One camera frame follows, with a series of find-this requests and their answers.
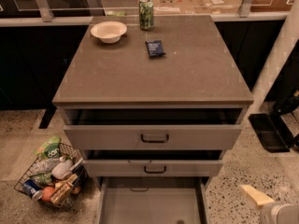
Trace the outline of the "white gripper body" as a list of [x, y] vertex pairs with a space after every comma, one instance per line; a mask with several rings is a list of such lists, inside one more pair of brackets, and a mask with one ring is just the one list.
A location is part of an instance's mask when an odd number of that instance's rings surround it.
[[299, 204], [265, 205], [261, 210], [260, 224], [299, 224]]

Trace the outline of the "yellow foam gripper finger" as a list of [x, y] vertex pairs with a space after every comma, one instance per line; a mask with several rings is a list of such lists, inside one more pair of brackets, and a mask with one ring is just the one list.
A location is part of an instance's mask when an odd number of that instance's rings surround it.
[[257, 190], [251, 185], [240, 185], [241, 192], [257, 208], [260, 209], [267, 204], [273, 203], [274, 200], [267, 194]]

